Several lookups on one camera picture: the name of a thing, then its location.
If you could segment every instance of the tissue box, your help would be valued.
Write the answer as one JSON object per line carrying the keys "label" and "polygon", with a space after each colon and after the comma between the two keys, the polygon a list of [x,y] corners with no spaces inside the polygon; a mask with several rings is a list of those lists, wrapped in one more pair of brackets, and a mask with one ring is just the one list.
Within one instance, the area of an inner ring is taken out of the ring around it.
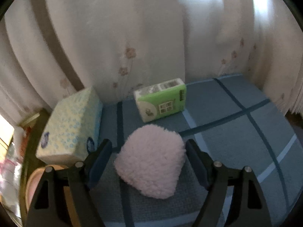
{"label": "tissue box", "polygon": [[136,90],[134,98],[143,122],[156,120],[184,109],[186,85],[180,78]]}
{"label": "tissue box", "polygon": [[97,149],[102,103],[93,88],[58,102],[41,136],[36,157],[72,166]]}

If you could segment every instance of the green tissue pack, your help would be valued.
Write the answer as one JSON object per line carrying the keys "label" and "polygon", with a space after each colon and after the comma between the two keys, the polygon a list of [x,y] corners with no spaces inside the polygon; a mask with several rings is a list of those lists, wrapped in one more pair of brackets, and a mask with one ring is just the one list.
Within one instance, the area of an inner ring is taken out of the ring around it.
{"label": "green tissue pack", "polygon": [[156,120],[184,110],[186,85],[180,78],[134,91],[143,122]]}

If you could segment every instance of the white curtain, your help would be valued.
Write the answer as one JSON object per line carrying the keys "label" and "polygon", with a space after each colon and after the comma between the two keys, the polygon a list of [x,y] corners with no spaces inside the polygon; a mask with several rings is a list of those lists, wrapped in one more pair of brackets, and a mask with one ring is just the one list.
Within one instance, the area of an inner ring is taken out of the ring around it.
{"label": "white curtain", "polygon": [[10,122],[83,87],[113,103],[172,78],[237,72],[283,113],[303,111],[303,33],[283,0],[15,0],[0,24]]}

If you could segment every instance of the light blue tissue box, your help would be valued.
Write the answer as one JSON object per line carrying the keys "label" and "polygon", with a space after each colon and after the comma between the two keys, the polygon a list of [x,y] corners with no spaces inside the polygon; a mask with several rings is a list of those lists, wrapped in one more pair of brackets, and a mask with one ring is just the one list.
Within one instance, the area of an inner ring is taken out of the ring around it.
{"label": "light blue tissue box", "polygon": [[97,149],[103,105],[93,88],[58,102],[41,136],[36,157],[72,166]]}

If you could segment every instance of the fuzzy plush cushion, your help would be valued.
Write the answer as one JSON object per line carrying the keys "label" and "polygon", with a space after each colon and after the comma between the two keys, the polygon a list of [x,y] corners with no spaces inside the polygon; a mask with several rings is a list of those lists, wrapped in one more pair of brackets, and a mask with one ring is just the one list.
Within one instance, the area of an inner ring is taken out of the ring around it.
{"label": "fuzzy plush cushion", "polygon": [[166,199],[175,193],[184,156],[179,134],[146,125],[128,137],[114,165],[118,175],[143,195]]}

